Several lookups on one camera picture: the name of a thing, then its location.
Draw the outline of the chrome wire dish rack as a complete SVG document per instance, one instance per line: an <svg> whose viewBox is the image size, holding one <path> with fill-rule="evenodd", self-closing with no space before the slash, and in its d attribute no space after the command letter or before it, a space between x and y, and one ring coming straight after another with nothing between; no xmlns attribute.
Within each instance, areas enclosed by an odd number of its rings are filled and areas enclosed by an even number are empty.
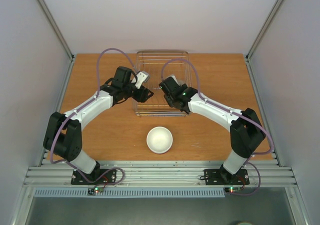
<svg viewBox="0 0 320 225"><path fill-rule="evenodd" d="M183 50L141 50L136 53L136 68L150 75L143 85L154 95L146 102L133 101L133 110L140 117L185 117L187 114L171 108L164 98L159 87L162 78L170 75L183 80L189 87L192 86L192 71L188 63L189 54Z"/></svg>

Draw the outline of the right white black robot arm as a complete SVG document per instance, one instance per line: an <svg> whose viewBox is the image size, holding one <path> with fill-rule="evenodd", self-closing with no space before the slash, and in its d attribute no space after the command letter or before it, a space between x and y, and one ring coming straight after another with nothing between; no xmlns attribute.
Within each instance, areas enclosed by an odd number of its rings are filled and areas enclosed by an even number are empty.
<svg viewBox="0 0 320 225"><path fill-rule="evenodd" d="M159 87L171 108L201 115L230 133L231 152L220 166L218 177L225 185L234 182L239 170L266 137L256 112L251 108L239 110L215 102L197 89L179 84L173 75L162 80Z"/></svg>

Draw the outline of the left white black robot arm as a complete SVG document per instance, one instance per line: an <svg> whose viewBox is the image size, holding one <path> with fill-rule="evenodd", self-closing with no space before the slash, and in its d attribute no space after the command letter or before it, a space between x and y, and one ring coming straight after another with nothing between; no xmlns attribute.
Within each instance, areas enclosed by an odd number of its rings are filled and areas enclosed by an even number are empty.
<svg viewBox="0 0 320 225"><path fill-rule="evenodd" d="M89 184L96 184L101 178L100 164L83 149L82 131L102 112L132 98L144 103L153 92L144 87L150 78L145 71L134 72L119 66L114 77L108 79L99 89L76 108L65 113L54 112L48 121L43 147L51 155L78 169Z"/></svg>

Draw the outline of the white ceramic bowl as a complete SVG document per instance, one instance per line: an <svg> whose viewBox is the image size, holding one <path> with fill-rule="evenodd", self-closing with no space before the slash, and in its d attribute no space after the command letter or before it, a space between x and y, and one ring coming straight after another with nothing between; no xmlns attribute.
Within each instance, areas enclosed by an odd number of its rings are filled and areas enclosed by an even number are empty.
<svg viewBox="0 0 320 225"><path fill-rule="evenodd" d="M164 154L172 147L173 135L167 128L157 126L148 132L146 144L153 153Z"/></svg>

